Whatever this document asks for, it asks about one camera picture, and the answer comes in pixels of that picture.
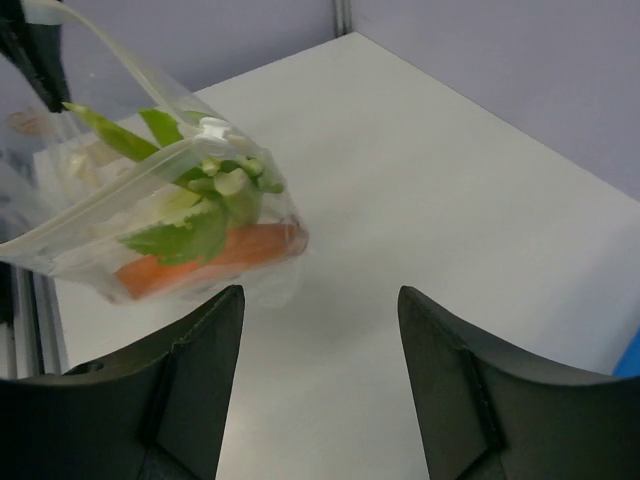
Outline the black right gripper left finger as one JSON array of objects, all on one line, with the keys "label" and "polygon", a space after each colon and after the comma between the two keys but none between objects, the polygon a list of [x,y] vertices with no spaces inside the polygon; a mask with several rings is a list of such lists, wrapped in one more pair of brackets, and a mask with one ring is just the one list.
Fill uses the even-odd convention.
[{"label": "black right gripper left finger", "polygon": [[212,479],[243,330],[232,285],[63,375],[1,384],[5,479]]}]

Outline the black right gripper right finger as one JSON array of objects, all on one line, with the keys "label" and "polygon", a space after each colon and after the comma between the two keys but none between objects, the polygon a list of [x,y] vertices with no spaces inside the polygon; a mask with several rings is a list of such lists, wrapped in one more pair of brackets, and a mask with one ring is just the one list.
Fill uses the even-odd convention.
[{"label": "black right gripper right finger", "polygon": [[639,381],[517,347],[404,286],[398,319],[433,479],[635,479]]}]

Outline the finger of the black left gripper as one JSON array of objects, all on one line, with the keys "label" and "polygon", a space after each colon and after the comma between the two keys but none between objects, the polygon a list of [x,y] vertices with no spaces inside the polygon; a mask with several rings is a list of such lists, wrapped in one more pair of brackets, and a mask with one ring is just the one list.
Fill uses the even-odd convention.
[{"label": "finger of the black left gripper", "polygon": [[62,1],[1,2],[1,53],[52,113],[70,101],[62,64]]}]

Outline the clear dotted zip top bag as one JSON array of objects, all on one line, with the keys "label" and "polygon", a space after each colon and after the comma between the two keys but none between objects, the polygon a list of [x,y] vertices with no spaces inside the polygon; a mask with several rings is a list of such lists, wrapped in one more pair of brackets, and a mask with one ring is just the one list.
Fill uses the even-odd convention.
[{"label": "clear dotted zip top bag", "polygon": [[1,258],[114,303],[277,282],[309,234],[271,152],[60,1],[1,5]]}]

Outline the orange purple papaya slice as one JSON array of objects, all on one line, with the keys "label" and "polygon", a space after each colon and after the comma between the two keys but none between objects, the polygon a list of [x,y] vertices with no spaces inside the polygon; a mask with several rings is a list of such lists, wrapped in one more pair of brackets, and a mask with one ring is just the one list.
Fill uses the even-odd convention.
[{"label": "orange purple papaya slice", "polygon": [[166,264],[157,256],[146,255],[119,268],[115,278],[132,299],[141,300],[161,291],[230,279],[282,263],[301,255],[308,241],[308,231],[294,223],[236,227],[227,231],[224,248],[210,260]]}]

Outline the green white celery stalk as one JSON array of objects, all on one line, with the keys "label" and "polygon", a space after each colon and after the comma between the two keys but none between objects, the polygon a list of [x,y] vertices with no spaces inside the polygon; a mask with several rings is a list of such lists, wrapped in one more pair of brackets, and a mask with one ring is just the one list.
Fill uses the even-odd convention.
[{"label": "green white celery stalk", "polygon": [[93,243],[122,250],[127,263],[146,255],[166,264],[210,260],[232,228],[292,223],[280,207],[287,189],[271,153],[224,120],[147,108],[137,114],[139,135],[86,105],[65,108],[99,149],[69,159],[92,188],[77,216]]}]

